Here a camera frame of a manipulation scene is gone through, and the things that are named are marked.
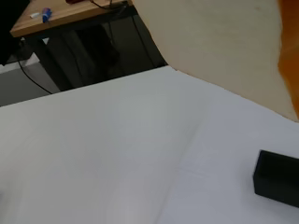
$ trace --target black object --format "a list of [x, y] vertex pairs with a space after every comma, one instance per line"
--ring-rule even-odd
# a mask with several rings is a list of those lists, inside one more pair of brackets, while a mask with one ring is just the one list
[[253, 175], [256, 194], [299, 207], [299, 160], [262, 150]]
[[0, 7], [0, 36], [1, 36], [1, 52], [0, 64], [5, 64], [11, 54], [19, 48], [19, 38], [13, 38], [10, 30], [26, 9], [29, 0], [6, 0], [1, 1]]

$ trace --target orange object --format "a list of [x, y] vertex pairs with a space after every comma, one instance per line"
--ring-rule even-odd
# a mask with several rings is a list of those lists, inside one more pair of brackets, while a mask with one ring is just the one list
[[282, 19], [280, 74], [288, 86], [299, 118], [299, 1], [279, 0]]

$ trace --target beige board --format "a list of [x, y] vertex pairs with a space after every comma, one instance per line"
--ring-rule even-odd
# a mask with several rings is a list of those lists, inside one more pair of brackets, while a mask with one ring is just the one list
[[277, 0], [135, 0], [166, 61], [298, 121], [278, 71]]

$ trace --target desk leg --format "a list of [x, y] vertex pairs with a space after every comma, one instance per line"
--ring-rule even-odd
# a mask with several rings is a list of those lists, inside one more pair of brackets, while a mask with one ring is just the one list
[[56, 84], [58, 89], [60, 91], [68, 91], [73, 89], [63, 69], [53, 58], [44, 41], [41, 39], [26, 38], [26, 42], [36, 54], [41, 65], [45, 68], [46, 72]]

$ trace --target wooden desk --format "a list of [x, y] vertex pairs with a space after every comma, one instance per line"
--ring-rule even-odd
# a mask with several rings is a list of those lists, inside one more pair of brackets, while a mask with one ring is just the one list
[[[126, 0], [113, 0], [113, 4], [120, 4], [124, 1]], [[40, 63], [59, 90], [67, 91], [73, 89], [73, 87], [42, 39], [63, 32], [84, 29], [119, 18], [133, 16], [136, 14], [135, 8], [131, 0], [127, 1], [129, 7], [124, 10], [109, 10], [102, 9], [89, 0], [73, 5], [67, 4], [65, 0], [32, 0], [10, 33], [14, 37], [25, 37], [27, 44], [37, 55]], [[94, 0], [94, 2], [100, 6], [108, 7], [110, 1]], [[49, 7], [52, 10], [50, 23], [43, 23], [41, 16], [35, 19], [30, 18], [33, 13], [41, 13], [44, 7]]]
[[[109, 0], [95, 0], [94, 2], [103, 7], [109, 5]], [[114, 4], [119, 2], [123, 2], [123, 0], [113, 0]], [[65, 0], [33, 0], [11, 29], [10, 33], [14, 37], [20, 37], [49, 29], [50, 26], [42, 22], [41, 16], [34, 19], [30, 17], [33, 13], [41, 13], [44, 7], [49, 7], [52, 10], [50, 18], [51, 27], [85, 20], [110, 11], [97, 7], [90, 1], [69, 5]]]

